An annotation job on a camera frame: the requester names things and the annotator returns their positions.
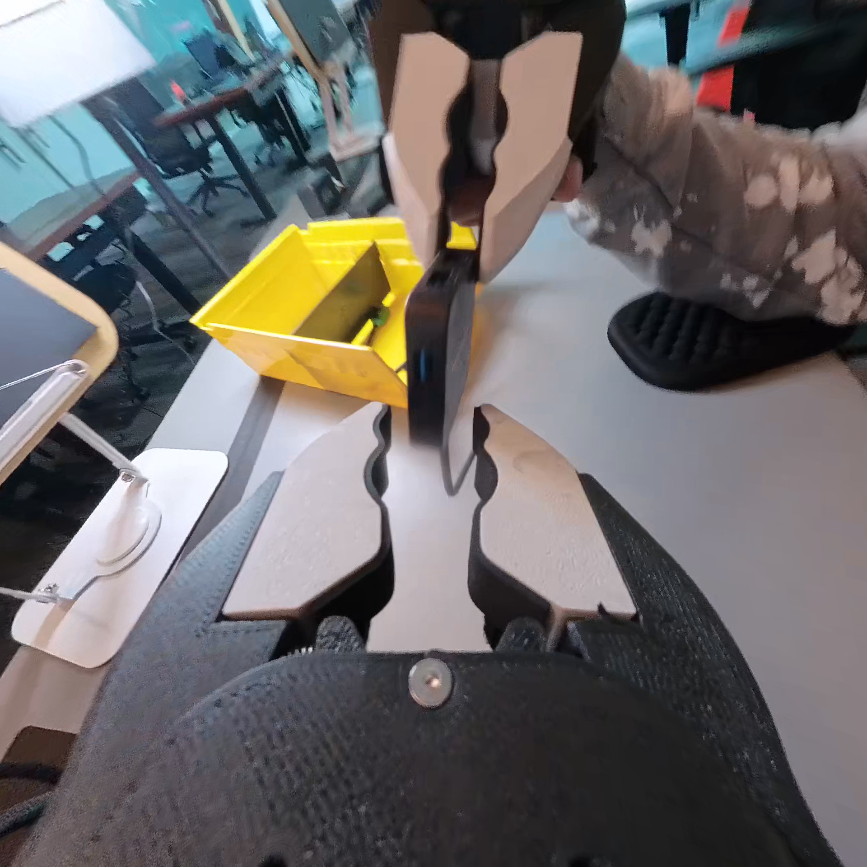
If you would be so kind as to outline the black multiport hub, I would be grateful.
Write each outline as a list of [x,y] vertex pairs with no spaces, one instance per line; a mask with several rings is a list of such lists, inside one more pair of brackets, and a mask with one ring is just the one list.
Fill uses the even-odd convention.
[[455,496],[471,466],[453,476],[449,443],[466,388],[479,252],[437,253],[405,306],[407,416],[410,442],[439,453],[446,493]]

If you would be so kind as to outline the person's right forearm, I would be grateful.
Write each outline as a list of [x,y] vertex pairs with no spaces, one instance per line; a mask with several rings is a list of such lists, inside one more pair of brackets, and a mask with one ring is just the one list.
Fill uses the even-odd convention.
[[865,99],[787,131],[699,107],[682,73],[621,52],[597,160],[564,210],[649,285],[746,321],[865,323]]

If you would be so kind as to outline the black wrist rest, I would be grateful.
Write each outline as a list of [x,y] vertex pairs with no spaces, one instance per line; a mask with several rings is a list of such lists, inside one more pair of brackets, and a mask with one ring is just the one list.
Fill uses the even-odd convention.
[[811,317],[748,322],[709,304],[654,292],[619,309],[607,337],[641,381],[689,394],[832,352],[856,331]]

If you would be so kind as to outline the black office chair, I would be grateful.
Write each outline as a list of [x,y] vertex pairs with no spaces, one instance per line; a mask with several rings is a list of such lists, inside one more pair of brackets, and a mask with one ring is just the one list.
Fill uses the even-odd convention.
[[[157,114],[186,107],[192,99],[209,93],[208,85],[213,80],[201,70],[190,53],[172,53],[159,62],[151,73],[154,96],[160,104]],[[178,178],[188,175],[200,177],[200,184],[186,201],[190,211],[199,207],[208,217],[213,216],[209,207],[211,200],[218,198],[220,190],[238,192],[244,198],[250,194],[241,185],[238,175],[216,175],[211,157],[211,146],[216,143],[214,135],[202,133],[198,123],[180,123],[161,128],[160,134],[177,156],[165,157],[164,174]]]

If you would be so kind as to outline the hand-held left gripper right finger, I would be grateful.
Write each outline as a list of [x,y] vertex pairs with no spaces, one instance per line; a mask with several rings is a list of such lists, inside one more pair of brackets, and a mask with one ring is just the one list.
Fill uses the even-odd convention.
[[633,595],[575,467],[489,404],[474,412],[473,451],[480,501],[469,594],[485,623],[634,619]]

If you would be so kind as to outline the wooden top office desk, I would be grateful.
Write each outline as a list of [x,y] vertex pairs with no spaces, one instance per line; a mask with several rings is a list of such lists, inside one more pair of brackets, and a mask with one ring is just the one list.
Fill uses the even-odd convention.
[[309,133],[301,124],[286,92],[285,66],[285,58],[279,56],[275,61],[249,71],[234,82],[223,84],[207,95],[196,97],[181,107],[168,109],[154,118],[154,126],[158,129],[181,129],[194,127],[199,123],[205,124],[210,129],[247,196],[260,213],[260,217],[244,221],[243,225],[273,221],[276,219],[276,211],[222,125],[220,115],[231,111],[244,110],[250,113],[254,109],[263,110],[270,103],[276,102],[279,106],[278,115],[283,119],[280,130],[295,153],[295,166],[308,167]]

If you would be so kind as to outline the person's right hand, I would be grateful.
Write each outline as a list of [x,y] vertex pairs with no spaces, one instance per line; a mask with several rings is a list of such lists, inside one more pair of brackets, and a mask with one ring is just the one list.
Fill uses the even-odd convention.
[[564,174],[559,181],[558,187],[551,195],[551,201],[565,204],[576,200],[582,189],[582,185],[583,163],[580,158],[572,155],[564,169]]

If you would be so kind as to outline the yellow plastic bin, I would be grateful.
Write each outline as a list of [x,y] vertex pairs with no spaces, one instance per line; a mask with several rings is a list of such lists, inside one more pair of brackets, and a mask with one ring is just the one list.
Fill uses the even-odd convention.
[[[308,321],[360,264],[376,298],[358,324]],[[291,224],[192,318],[257,374],[407,408],[405,308],[423,268],[396,216]]]

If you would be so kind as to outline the white metal tablet stand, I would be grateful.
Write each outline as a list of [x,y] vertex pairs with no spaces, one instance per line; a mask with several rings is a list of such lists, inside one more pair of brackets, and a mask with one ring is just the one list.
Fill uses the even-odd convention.
[[224,480],[213,450],[149,448],[128,459],[70,412],[90,377],[69,360],[2,385],[2,480],[50,425],[60,424],[106,458],[118,479],[33,591],[2,588],[21,603],[12,639],[95,669],[124,645]]

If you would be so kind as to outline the black divider plate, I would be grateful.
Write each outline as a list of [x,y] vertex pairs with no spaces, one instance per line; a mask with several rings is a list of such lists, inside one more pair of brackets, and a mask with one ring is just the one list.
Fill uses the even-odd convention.
[[367,249],[347,273],[301,320],[292,336],[351,343],[368,324],[381,319],[391,290],[376,243]]

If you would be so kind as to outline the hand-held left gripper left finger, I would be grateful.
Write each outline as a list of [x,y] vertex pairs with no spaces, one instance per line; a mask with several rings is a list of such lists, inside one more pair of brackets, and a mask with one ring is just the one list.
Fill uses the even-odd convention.
[[289,462],[222,608],[228,620],[372,620],[394,592],[384,494],[389,406],[370,403]]

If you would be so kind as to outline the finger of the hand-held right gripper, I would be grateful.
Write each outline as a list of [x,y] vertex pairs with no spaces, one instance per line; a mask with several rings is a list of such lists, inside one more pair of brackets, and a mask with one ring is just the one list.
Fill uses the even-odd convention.
[[564,177],[582,47],[581,33],[548,30],[500,63],[506,122],[493,149],[494,182],[481,222],[478,281],[492,281],[523,248]]
[[434,261],[450,236],[443,191],[452,154],[450,115],[469,71],[469,56],[437,33],[401,38],[382,147],[393,198],[419,261]]

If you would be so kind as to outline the black board with wooden edge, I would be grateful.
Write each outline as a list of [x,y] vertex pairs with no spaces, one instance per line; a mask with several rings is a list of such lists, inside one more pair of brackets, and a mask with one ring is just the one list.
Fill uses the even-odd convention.
[[88,428],[75,404],[107,370],[119,337],[110,315],[7,244],[1,244],[1,481],[52,428]]
[[373,152],[372,127],[355,129],[350,102],[350,67],[358,45],[341,11],[331,1],[267,1],[272,18],[315,82],[336,164]]

